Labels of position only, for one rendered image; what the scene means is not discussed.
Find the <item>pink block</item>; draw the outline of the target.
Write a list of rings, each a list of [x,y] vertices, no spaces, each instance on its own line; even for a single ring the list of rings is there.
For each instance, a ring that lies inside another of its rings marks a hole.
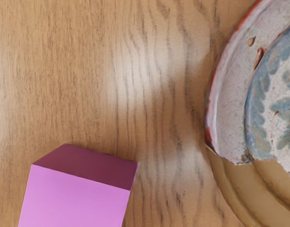
[[[122,227],[137,167],[61,145],[31,165],[18,227]]]

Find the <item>white and blue ceramic plate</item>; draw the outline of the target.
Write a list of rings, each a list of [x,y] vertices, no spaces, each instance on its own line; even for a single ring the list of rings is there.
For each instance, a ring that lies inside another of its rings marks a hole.
[[[254,0],[230,31],[205,103],[223,197],[246,227],[290,227],[290,0]]]

